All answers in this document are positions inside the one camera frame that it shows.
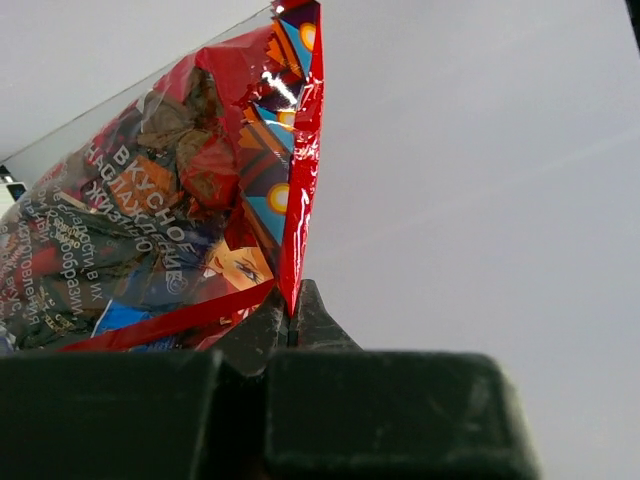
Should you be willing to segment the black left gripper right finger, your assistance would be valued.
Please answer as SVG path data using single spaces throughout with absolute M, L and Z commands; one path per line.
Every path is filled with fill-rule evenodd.
M 265 369 L 274 479 L 538 479 L 515 386 L 484 354 L 364 350 L 301 286 Z

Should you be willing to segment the large red candy bag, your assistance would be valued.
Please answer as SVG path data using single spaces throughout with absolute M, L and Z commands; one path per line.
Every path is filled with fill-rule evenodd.
M 321 6 L 177 61 L 1 218 L 1 351 L 203 349 L 296 304 L 324 102 Z

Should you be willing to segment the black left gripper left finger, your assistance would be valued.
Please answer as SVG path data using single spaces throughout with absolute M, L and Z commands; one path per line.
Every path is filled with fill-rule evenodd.
M 1 475 L 264 479 L 268 354 L 235 329 L 220 350 L 5 356 Z

